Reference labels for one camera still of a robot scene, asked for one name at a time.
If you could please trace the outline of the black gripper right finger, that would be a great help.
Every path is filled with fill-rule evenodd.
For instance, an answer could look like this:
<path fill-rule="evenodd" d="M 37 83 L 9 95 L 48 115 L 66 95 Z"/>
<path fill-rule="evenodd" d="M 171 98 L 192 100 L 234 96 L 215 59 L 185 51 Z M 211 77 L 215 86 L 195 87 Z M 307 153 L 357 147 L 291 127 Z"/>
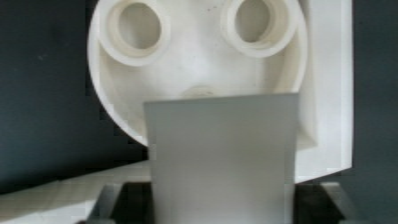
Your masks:
<path fill-rule="evenodd" d="M 338 182 L 295 185 L 293 224 L 345 224 L 355 208 Z"/>

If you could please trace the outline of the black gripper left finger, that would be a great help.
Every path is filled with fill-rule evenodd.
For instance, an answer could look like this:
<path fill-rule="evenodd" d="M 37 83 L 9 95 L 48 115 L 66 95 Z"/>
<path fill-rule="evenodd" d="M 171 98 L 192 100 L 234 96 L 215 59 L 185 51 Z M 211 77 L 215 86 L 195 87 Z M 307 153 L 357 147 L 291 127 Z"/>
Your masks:
<path fill-rule="evenodd" d="M 87 224 L 153 224 L 149 182 L 105 185 L 87 216 Z"/>

